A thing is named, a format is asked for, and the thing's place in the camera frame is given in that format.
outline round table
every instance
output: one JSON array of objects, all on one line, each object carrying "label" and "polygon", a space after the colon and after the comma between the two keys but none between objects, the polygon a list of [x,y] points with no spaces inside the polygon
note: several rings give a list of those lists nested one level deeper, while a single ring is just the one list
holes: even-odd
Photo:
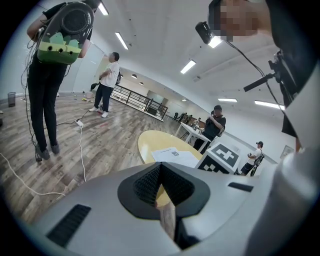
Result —
[{"label": "round table", "polygon": [[[141,133],[138,139],[139,153],[144,164],[155,162],[155,159],[151,154],[152,151],[170,147],[175,147],[179,151],[190,151],[198,160],[202,158],[202,154],[188,143],[163,131],[147,130]],[[162,185],[160,186],[156,201],[157,205],[160,207],[165,206],[170,202],[170,199]]]}]

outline white cable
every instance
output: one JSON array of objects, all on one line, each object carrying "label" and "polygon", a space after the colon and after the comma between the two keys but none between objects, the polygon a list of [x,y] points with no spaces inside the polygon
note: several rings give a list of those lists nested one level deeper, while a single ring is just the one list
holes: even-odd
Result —
[{"label": "white cable", "polygon": [[23,183],[23,185],[25,186],[25,187],[27,187],[29,190],[31,190],[33,193],[35,193],[35,194],[37,194],[37,195],[39,195],[39,196],[45,196],[45,195],[53,195],[53,194],[55,194],[55,195],[61,195],[61,196],[66,196],[65,194],[62,194],[62,193],[58,193],[58,192],[50,192],[50,193],[38,193],[38,192],[36,192],[36,191],[34,191],[31,187],[29,187],[16,173],[15,173],[15,171],[12,169],[12,167],[11,167],[11,165],[10,165],[10,162],[9,162],[9,160],[2,154],[2,153],[0,153],[0,155],[6,160],[6,162],[8,163],[8,165],[9,165],[9,168],[10,168],[10,170],[13,172],[13,174]]},{"label": "white cable", "polygon": [[84,127],[84,125],[81,126],[81,131],[80,131],[80,142],[79,142],[79,146],[80,146],[80,149],[81,149],[81,161],[82,161],[82,166],[83,166],[83,170],[84,170],[84,182],[87,182],[86,180],[86,168],[85,168],[85,165],[84,165],[84,160],[82,158],[82,146],[81,146],[81,140],[82,140],[82,128]]}]

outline railing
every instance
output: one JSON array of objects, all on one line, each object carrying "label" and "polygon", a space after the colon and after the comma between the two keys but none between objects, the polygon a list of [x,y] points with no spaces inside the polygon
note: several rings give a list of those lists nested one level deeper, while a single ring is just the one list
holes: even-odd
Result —
[{"label": "railing", "polygon": [[144,112],[148,112],[151,115],[161,118],[162,120],[168,110],[168,108],[161,103],[120,85],[114,87],[111,96],[126,104],[133,105]]}]

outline ceiling light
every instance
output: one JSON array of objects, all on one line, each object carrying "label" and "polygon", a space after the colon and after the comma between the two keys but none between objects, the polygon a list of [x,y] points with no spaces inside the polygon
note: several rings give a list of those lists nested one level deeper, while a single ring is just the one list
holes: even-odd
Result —
[{"label": "ceiling light", "polygon": [[182,74],[186,73],[189,69],[191,69],[194,65],[196,65],[196,62],[193,60],[190,60],[190,62],[180,71]]},{"label": "ceiling light", "polygon": [[[273,104],[273,103],[264,102],[264,101],[258,101],[258,100],[255,100],[254,103],[257,104],[257,105],[262,105],[262,106],[266,106],[266,107],[271,107],[271,108],[279,109],[278,104]],[[282,110],[285,110],[285,109],[286,109],[284,105],[280,105],[280,108],[281,108]]]},{"label": "ceiling light", "polygon": [[219,37],[215,36],[211,39],[211,41],[208,45],[211,46],[212,48],[215,48],[221,42],[222,42],[222,40]]},{"label": "ceiling light", "polygon": [[218,98],[221,102],[238,102],[235,98]]},{"label": "ceiling light", "polygon": [[120,35],[120,33],[115,32],[115,35],[118,37],[118,39],[120,40],[121,44],[123,45],[123,47],[128,50],[128,46],[126,45],[125,41],[123,40],[122,36]]},{"label": "ceiling light", "polygon": [[99,9],[100,9],[100,11],[102,12],[103,15],[108,15],[109,14],[103,3],[99,4]]}]

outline sneakers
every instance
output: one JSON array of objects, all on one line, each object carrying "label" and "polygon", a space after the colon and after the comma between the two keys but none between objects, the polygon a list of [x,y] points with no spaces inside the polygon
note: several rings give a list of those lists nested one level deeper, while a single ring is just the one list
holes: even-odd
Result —
[{"label": "sneakers", "polygon": [[37,152],[37,154],[39,155],[39,157],[41,157],[42,159],[48,160],[48,159],[50,158],[48,149],[45,149],[45,150],[42,152],[42,151],[40,150],[40,147],[39,147],[38,144],[35,146],[35,149],[36,149],[36,152]]},{"label": "sneakers", "polygon": [[98,112],[99,109],[97,109],[95,106],[91,109],[89,109],[89,112]]},{"label": "sneakers", "polygon": [[102,118],[106,118],[106,117],[108,116],[108,114],[109,114],[108,112],[103,111],[103,114],[102,114],[102,116],[101,116],[101,117],[102,117]]},{"label": "sneakers", "polygon": [[56,145],[51,145],[51,150],[54,154],[59,154],[60,152],[60,148],[59,148],[59,144],[58,141],[56,142]]}]

